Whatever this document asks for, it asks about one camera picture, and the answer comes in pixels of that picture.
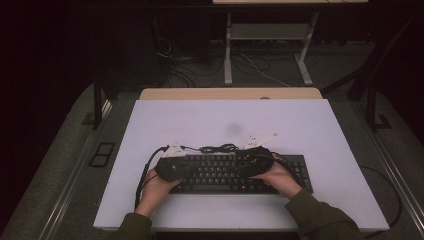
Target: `keyboard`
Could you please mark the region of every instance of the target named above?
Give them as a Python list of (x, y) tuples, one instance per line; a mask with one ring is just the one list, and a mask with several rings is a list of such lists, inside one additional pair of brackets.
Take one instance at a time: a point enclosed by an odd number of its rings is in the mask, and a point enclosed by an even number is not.
[[(303, 188), (313, 193), (303, 155), (283, 155)], [(248, 164), (247, 157), (236, 155), (187, 155), (193, 167), (189, 176), (175, 186), (171, 194), (278, 194), (258, 179), (240, 178), (235, 167)]]

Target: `white table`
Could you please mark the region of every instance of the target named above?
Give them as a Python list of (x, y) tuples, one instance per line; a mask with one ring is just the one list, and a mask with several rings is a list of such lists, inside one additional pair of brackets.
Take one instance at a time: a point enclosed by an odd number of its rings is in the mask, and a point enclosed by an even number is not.
[[(250, 135), (272, 133), (279, 136), (264, 147), (303, 154), (317, 199), (345, 211), (362, 231), (388, 229), (324, 99), (137, 101), (94, 226), (116, 229), (133, 211), (144, 164), (157, 148), (241, 147)], [(286, 202), (277, 195), (170, 195), (152, 216), (152, 231), (295, 231)]]

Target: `sleeve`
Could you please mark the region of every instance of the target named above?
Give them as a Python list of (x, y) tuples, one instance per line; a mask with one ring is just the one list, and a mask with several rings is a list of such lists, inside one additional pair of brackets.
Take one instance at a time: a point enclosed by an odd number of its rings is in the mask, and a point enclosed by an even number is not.
[(125, 215), (121, 226), (113, 232), (106, 240), (147, 240), (150, 239), (149, 232), (152, 221), (143, 215), (128, 213)]
[(285, 207), (299, 226), (300, 234), (311, 240), (364, 239), (348, 215), (327, 203), (318, 202), (304, 189)]

